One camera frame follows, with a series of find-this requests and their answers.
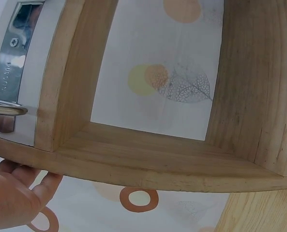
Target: wooden board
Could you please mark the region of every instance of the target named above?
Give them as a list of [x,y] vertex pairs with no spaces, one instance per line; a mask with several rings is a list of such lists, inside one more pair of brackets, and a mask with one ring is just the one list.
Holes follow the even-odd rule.
[[287,190],[232,193],[215,232],[287,232]]
[[111,135],[104,133],[107,126],[104,127],[87,126],[55,152],[0,139],[0,156],[58,174],[146,189],[194,192],[287,189],[287,177],[200,141],[185,145],[181,138],[121,128],[111,128]]
[[42,82],[34,147],[53,151],[60,86],[85,0],[67,0],[47,60]]
[[67,1],[41,90],[36,148],[54,151],[90,121],[117,2]]
[[206,141],[287,176],[287,0],[225,0]]

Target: hand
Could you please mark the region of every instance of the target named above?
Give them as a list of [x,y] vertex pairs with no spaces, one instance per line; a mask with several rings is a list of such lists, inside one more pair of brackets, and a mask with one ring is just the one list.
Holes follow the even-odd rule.
[[39,172],[8,160],[0,163],[0,229],[30,223],[53,198],[62,176],[48,173],[29,190]]

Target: wooden shelf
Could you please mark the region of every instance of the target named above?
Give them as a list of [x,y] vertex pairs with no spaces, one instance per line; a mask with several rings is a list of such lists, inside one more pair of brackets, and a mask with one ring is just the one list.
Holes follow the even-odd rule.
[[35,148],[0,139],[0,156],[148,189],[287,189],[287,0],[225,2],[206,141],[89,122],[117,0],[68,0],[45,72]]

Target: yellow circle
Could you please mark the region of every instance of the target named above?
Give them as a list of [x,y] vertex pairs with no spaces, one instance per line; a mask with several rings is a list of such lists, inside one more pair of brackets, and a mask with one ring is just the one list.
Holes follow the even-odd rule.
[[137,95],[147,96],[156,91],[145,80],[145,71],[149,66],[149,64],[139,64],[129,72],[128,86]]

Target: orange circle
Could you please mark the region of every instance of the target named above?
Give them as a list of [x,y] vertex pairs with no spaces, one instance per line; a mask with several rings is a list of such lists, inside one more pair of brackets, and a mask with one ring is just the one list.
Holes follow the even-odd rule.
[[144,72],[144,79],[154,89],[163,87],[169,77],[166,68],[161,64],[150,65]]
[[193,23],[201,13],[198,0],[164,0],[164,9],[169,17],[179,23]]
[[[150,203],[144,206],[134,205],[129,200],[129,195],[133,192],[144,191],[150,196]],[[120,192],[120,202],[125,209],[134,213],[143,213],[155,209],[158,205],[158,194],[156,190],[142,189],[142,188],[130,188],[125,187]]]
[[214,232],[214,231],[215,231],[215,227],[211,227],[211,226],[203,227],[199,230],[199,232]]
[[43,231],[43,230],[36,228],[31,223],[28,224],[27,226],[35,232],[58,232],[58,230],[60,228],[60,224],[58,222],[56,215],[53,213],[53,211],[50,210],[49,208],[45,207],[41,211],[41,213],[43,213],[46,216],[46,218],[48,219],[48,221],[50,222],[50,227],[46,231]]

